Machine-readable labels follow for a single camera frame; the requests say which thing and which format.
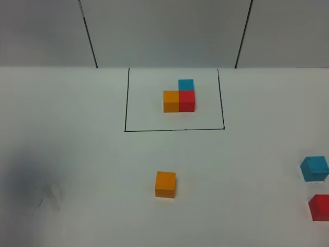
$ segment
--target blue cube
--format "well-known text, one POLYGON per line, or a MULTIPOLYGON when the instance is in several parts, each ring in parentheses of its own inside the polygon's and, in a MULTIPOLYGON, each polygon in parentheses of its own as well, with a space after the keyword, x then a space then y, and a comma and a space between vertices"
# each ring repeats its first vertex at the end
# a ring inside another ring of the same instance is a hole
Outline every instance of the blue cube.
POLYGON ((306 157, 300 165, 306 182, 320 182, 329 174, 329 168, 324 156, 306 157))
POLYGON ((194 90, 194 80, 193 79, 181 79, 178 80, 178 90, 194 90))

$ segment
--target red cube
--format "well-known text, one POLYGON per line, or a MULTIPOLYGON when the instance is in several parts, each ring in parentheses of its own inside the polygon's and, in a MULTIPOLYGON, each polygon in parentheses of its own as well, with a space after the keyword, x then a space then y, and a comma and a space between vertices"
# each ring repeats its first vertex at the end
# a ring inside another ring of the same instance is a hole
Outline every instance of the red cube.
POLYGON ((195 92, 179 91, 179 112, 194 112, 195 111, 195 92))
POLYGON ((329 195, 315 195, 308 204, 313 221, 329 221, 329 195))

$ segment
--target stacked cubes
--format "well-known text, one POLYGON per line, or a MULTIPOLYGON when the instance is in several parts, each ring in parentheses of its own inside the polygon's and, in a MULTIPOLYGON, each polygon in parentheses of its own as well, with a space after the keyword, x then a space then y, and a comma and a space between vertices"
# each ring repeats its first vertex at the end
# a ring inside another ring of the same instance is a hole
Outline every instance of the stacked cubes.
MULTIPOLYGON (((323 182, 329 174, 324 156, 306 157, 300 168, 306 182, 323 182)), ((329 221, 329 195, 315 195, 308 204, 314 221, 329 221)))
POLYGON ((163 111, 195 111, 195 92, 193 79, 178 80, 178 91, 163 92, 163 111))

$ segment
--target wooden block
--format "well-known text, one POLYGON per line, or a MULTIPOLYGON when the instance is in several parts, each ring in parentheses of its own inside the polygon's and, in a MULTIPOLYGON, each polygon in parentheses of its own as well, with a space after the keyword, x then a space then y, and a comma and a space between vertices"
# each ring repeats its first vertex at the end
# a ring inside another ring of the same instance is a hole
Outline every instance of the wooden block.
POLYGON ((194 80, 193 79, 181 79, 178 80, 178 90, 188 90, 192 91, 194 90, 194 80))
POLYGON ((324 156, 306 157, 300 165, 306 182, 321 182, 329 175, 329 168, 324 156))
POLYGON ((179 92, 163 92, 163 112, 179 112, 179 92))
POLYGON ((308 204, 314 221, 329 221, 329 195, 315 195, 308 204))
POLYGON ((155 182, 155 196, 175 198, 176 173, 158 171, 155 182))
POLYGON ((179 112, 195 111, 195 92, 179 91, 179 112))

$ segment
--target white table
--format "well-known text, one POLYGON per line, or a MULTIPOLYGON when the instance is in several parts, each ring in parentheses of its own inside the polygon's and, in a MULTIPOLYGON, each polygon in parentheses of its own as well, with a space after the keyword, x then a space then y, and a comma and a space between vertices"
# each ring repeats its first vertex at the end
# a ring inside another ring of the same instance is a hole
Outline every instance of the white table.
POLYGON ((60 209, 45 198, 19 236, 47 247, 328 246, 307 202, 329 188, 306 184, 299 165, 329 157, 329 70, 220 79, 225 130, 124 132, 127 69, 0 68, 1 158, 31 139, 62 148, 60 209), (155 198, 158 170, 177 172, 174 200, 155 198))

